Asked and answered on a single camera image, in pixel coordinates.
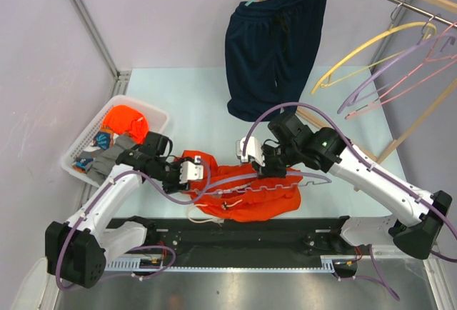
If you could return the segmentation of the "purple notched hanger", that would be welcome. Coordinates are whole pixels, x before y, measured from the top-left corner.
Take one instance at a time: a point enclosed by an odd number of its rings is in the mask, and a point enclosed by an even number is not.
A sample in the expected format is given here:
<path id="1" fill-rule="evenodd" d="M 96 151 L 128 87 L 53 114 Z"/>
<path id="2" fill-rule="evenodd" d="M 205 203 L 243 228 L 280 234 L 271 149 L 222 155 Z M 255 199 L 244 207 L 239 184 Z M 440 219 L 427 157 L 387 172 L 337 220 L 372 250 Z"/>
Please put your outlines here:
<path id="1" fill-rule="evenodd" d="M 305 184 L 299 184 L 295 183 L 293 186 L 298 186 L 298 187 L 306 187 L 308 185 L 323 185 L 323 184 L 331 184 L 332 180 L 329 179 L 327 176 L 312 173 L 312 172 L 304 172 L 304 171 L 287 171 L 286 176 L 300 176 L 302 178 L 308 177 L 310 180 L 308 180 Z M 224 184 L 227 184 L 229 182 L 235 182 L 235 181 L 244 181 L 250 178 L 257 178 L 257 174 L 242 174 L 239 176 L 233 176 L 233 177 L 228 177 L 225 179 L 222 179 L 220 181 L 214 182 L 212 184 L 209 184 L 208 188 L 205 191 L 202 191 L 201 194 L 208 194 L 208 195 L 222 195 L 225 193 L 224 190 L 222 189 L 217 189 L 217 186 L 221 186 Z"/>

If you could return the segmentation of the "orange shorts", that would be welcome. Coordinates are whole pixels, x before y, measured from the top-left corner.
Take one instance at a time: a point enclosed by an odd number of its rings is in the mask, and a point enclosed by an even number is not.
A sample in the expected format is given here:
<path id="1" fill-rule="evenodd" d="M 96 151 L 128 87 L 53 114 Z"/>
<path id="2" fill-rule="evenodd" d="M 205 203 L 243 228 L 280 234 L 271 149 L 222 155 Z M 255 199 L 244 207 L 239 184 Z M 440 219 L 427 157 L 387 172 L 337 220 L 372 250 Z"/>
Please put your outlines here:
<path id="1" fill-rule="evenodd" d="M 301 205 L 301 193 L 298 186 L 293 186 L 303 180 L 300 176 L 250 178 L 217 186 L 217 189 L 225 191 L 222 195 L 201 194 L 209 184 L 242 174 L 256 174 L 256 171 L 249 164 L 220 165 L 212 155 L 202 151 L 185 150 L 182 153 L 184 158 L 195 156 L 200 156 L 208 163 L 209 170 L 204 172 L 201 181 L 192 181 L 186 193 L 196 201 L 194 208 L 219 221 L 267 221 L 280 214 L 297 210 Z"/>

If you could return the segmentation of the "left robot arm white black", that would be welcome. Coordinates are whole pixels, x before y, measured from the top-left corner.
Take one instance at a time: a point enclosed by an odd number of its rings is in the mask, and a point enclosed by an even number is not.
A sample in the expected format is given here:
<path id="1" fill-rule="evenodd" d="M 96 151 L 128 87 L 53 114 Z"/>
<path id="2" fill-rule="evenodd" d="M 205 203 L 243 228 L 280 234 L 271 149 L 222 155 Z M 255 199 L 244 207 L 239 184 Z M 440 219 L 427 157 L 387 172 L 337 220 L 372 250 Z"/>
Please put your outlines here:
<path id="1" fill-rule="evenodd" d="M 91 198 L 65 222 L 53 221 L 45 230 L 47 271 L 62 291 L 89 289 L 101 279 L 107 264 L 130 251 L 161 253 L 154 221 L 140 216 L 125 220 L 109 231 L 110 221 L 127 198 L 149 182 L 168 200 L 189 189 L 191 180 L 202 176 L 200 159 L 189 157 L 169 161 L 166 150 L 171 140 L 150 132 L 145 141 L 123 150 L 110 174 Z"/>

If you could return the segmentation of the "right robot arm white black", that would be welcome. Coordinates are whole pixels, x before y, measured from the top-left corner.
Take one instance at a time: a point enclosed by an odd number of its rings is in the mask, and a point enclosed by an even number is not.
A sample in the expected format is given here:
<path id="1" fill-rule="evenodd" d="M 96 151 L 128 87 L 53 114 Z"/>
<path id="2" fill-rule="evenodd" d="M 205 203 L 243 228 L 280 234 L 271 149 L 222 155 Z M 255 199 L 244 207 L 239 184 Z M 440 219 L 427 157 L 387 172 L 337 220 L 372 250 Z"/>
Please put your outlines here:
<path id="1" fill-rule="evenodd" d="M 416 259 L 427 259 L 444 224 L 452 198 L 431 193 L 401 180 L 370 159 L 335 129 L 312 131 L 292 113 L 279 114 L 268 124 L 276 146 L 247 136 L 240 143 L 240 160 L 250 161 L 258 177 L 285 177 L 297 164 L 348 182 L 390 211 L 382 217 L 345 217 L 329 236 L 330 247 L 345 254 L 354 246 L 394 245 Z"/>

